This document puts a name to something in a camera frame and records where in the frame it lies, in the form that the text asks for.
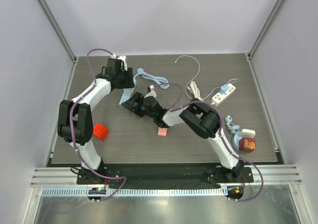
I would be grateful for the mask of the white usb power strip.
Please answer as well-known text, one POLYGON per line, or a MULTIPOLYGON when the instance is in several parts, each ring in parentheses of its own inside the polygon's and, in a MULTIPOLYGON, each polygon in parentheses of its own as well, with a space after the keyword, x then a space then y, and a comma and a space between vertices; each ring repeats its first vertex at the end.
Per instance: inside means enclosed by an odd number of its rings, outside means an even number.
POLYGON ((225 94, 220 94, 219 92, 214 95, 212 97, 212 103, 215 105, 215 106, 219 106, 221 103, 223 103, 232 93, 235 92, 236 90, 236 87, 231 84, 231 83, 228 83, 227 84, 229 86, 229 89, 226 91, 225 94))

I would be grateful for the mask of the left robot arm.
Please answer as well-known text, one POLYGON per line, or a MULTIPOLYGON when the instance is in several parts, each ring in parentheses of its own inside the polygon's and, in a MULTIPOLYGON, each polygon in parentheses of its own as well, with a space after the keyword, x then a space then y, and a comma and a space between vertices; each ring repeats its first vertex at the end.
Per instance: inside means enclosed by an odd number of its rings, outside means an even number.
POLYGON ((93 76, 93 82, 80 95, 63 100, 59 106, 58 136, 69 143, 81 160, 94 184, 105 179, 103 160, 97 154, 93 141, 92 111, 95 106, 115 89, 133 88, 133 69, 127 66, 126 56, 112 56, 101 73, 93 76))

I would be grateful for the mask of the blue usb charger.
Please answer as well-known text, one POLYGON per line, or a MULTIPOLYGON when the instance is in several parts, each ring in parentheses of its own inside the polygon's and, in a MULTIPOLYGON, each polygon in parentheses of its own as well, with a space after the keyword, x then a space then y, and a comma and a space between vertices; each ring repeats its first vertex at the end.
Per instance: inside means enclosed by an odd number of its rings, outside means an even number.
POLYGON ((228 89, 229 89, 229 86, 227 84, 224 84, 220 87, 219 93, 225 94, 228 89))

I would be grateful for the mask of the red cube socket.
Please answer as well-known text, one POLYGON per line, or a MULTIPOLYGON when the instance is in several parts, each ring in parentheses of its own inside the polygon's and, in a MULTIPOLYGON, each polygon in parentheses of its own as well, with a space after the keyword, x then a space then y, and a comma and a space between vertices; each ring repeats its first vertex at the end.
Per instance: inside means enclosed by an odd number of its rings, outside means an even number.
POLYGON ((96 123, 93 128, 93 135, 100 141, 104 141, 109 135, 109 130, 106 126, 96 123))

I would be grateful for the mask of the pink plug adapter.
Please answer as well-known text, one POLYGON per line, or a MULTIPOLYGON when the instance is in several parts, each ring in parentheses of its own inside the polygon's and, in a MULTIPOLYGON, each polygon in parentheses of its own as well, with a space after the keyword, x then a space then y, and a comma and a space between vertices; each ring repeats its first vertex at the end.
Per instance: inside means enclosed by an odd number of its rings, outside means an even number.
POLYGON ((159 128, 158 129, 158 136, 166 137, 167 136, 167 128, 159 128))

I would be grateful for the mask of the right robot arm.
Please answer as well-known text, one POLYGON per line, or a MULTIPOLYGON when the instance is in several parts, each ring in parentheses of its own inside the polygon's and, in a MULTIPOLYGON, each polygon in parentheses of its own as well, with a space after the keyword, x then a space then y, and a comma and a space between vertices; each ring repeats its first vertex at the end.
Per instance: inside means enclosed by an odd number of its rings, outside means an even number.
POLYGON ((198 137, 212 146, 221 163, 225 178, 236 182, 242 176, 244 163, 230 146, 223 131, 218 111, 210 103, 193 98, 189 103, 176 108, 165 109, 155 95, 136 92, 121 106, 139 117, 148 116, 159 128, 170 128, 186 124, 198 137))

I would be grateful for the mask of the blue power strip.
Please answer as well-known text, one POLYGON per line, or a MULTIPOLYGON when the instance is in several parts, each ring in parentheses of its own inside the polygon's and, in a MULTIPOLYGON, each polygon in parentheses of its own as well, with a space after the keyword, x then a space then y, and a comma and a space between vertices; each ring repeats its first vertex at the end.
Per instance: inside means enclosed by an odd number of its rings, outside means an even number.
POLYGON ((121 99, 119 101, 119 105, 121 106, 122 103, 129 100, 133 96, 133 94, 134 94, 134 88, 123 89, 123 93, 122 93, 121 99))

